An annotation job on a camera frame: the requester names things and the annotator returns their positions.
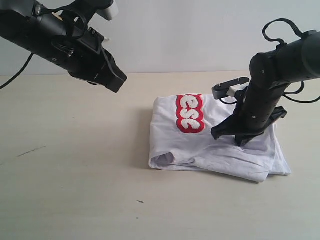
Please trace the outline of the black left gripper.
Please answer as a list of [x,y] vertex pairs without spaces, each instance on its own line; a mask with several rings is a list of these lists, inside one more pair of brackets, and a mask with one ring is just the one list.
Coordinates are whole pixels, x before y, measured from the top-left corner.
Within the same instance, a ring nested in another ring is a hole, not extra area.
[[79,80],[93,85],[102,85],[117,93],[128,77],[117,66],[111,53],[103,47],[105,37],[95,29],[89,30],[82,38],[55,36],[51,45],[66,55],[67,64],[73,64],[68,73]]

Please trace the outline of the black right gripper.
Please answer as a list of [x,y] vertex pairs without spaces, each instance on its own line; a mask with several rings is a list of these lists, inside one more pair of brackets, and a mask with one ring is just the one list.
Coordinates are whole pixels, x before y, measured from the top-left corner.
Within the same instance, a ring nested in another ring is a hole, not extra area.
[[236,145],[245,146],[287,115],[282,106],[277,106],[284,91],[283,88],[247,88],[241,91],[232,115],[213,127],[211,135],[215,140],[222,136],[235,136]]

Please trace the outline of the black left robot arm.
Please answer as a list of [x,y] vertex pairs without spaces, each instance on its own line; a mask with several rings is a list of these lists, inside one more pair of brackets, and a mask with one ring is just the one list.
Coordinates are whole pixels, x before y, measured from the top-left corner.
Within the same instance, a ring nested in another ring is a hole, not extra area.
[[118,6],[114,0],[75,0],[49,9],[36,0],[2,0],[0,36],[73,78],[117,93],[127,76],[104,49],[105,37],[88,26],[95,14],[111,21]]

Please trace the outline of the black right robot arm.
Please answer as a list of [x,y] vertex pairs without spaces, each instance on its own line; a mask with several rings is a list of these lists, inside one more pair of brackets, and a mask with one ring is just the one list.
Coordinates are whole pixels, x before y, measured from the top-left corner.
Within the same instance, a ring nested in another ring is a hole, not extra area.
[[236,99],[232,115],[211,129],[215,140],[234,136],[242,147],[262,135],[287,111],[278,106],[286,89],[293,83],[320,77],[320,34],[305,32],[299,40],[258,53],[250,61],[250,78],[240,77],[212,87],[213,97]]

